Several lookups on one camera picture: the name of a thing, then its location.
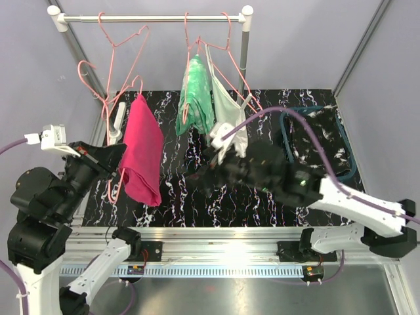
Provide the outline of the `magenta trousers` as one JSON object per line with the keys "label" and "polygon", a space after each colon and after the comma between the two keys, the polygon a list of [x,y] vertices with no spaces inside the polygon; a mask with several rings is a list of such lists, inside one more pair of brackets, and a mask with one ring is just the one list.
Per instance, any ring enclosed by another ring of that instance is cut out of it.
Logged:
{"label": "magenta trousers", "polygon": [[160,205],[163,133],[141,94],[131,103],[123,143],[127,149],[119,170],[125,193],[139,203],[151,207]]}

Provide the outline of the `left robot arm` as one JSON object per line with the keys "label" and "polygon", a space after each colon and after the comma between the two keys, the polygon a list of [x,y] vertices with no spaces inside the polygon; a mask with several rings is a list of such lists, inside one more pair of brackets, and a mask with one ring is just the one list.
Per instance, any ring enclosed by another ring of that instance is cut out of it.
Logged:
{"label": "left robot arm", "polygon": [[93,299],[112,271],[142,253],[140,233],[119,227],[82,275],[66,287],[59,286],[75,211],[97,180],[116,176],[127,147],[72,142],[64,149],[61,177],[44,167],[30,169],[16,181],[10,198],[18,208],[18,217],[9,232],[7,250],[21,314],[89,314]]}

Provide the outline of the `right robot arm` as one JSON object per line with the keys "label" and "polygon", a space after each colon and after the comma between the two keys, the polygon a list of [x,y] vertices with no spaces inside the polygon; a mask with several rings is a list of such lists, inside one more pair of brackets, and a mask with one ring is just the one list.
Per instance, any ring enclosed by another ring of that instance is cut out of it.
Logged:
{"label": "right robot arm", "polygon": [[247,186],[272,195],[289,207],[308,207],[352,220],[346,226],[305,228],[293,253],[300,261],[335,251],[369,249],[373,254],[400,259],[417,247],[417,232],[407,227],[415,216],[409,199],[388,202],[348,186],[337,188],[319,169],[288,162],[278,146],[256,141],[245,157],[229,149],[222,160],[220,150],[205,150],[205,165],[187,176],[188,185],[210,196],[222,186]]}

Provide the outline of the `green white tie-dye trousers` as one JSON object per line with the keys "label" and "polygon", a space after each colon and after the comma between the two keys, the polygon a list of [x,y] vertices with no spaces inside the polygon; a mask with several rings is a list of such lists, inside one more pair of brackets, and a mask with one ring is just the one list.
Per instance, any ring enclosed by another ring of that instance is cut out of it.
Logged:
{"label": "green white tie-dye trousers", "polygon": [[215,113],[211,102],[211,88],[205,64],[197,54],[189,60],[182,80],[178,103],[176,135],[184,134],[194,127],[206,135],[213,128]]}

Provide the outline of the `black marble pattern mat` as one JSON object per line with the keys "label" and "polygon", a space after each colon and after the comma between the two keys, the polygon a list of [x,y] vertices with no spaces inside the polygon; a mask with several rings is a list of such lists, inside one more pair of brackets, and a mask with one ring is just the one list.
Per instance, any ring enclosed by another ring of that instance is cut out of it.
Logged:
{"label": "black marble pattern mat", "polygon": [[[263,107],[283,106],[304,114],[316,133],[335,174],[346,185],[363,190],[336,99],[327,89],[253,91]],[[205,163],[206,141],[195,129],[177,136],[178,91],[146,91],[144,97],[164,136],[160,167],[161,204],[137,203],[120,191],[116,204],[108,200],[108,184],[96,183],[87,201],[84,226],[136,227],[267,227],[340,226],[349,220],[325,211],[287,207],[272,195],[246,186],[217,188],[207,197],[187,186],[186,176]]]}

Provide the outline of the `silver clothes rack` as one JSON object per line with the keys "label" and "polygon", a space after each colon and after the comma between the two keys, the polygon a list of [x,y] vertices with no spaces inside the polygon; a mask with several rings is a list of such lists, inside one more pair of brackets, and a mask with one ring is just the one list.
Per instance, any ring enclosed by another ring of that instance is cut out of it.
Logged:
{"label": "silver clothes rack", "polygon": [[[62,12],[58,1],[49,1],[47,7],[47,14],[51,17],[54,25],[60,33],[68,33],[68,45],[70,50],[75,54],[77,64],[81,60],[88,61],[88,57],[81,47],[75,33],[69,26],[70,23],[98,23],[98,16],[70,16]],[[106,15],[104,18],[106,23],[175,23],[184,22],[184,16],[181,15]],[[188,15],[188,22],[217,22],[216,15]],[[103,98],[107,97],[106,90],[96,76],[95,67],[84,65],[87,74],[85,81]]]}

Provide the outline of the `white camisole top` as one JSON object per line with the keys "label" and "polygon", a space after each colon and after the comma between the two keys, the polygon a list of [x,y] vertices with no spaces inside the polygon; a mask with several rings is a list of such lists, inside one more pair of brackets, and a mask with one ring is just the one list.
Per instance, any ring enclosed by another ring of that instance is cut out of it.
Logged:
{"label": "white camisole top", "polygon": [[[238,126],[245,121],[245,104],[241,106],[230,96],[223,84],[219,81],[215,74],[215,66],[211,58],[209,47],[205,46],[207,63],[211,75],[213,100],[215,106],[215,114],[218,122],[229,123],[233,127]],[[233,144],[237,154],[244,158],[248,147],[248,136],[246,127],[242,127],[233,138]]]}

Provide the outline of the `aluminium mounting rail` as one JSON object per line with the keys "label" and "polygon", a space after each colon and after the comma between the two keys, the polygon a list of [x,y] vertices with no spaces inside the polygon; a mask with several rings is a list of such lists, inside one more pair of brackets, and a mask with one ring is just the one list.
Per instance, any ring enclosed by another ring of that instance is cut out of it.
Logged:
{"label": "aluminium mounting rail", "polygon": [[[76,277],[110,242],[116,228],[77,227],[66,243],[61,276]],[[129,274],[118,262],[105,277],[145,278],[302,278],[304,266],[316,262],[280,261],[278,242],[297,241],[303,228],[132,228],[144,242],[160,242],[148,249],[144,275]],[[345,249],[346,265],[396,265],[398,259],[374,255],[368,249]]]}

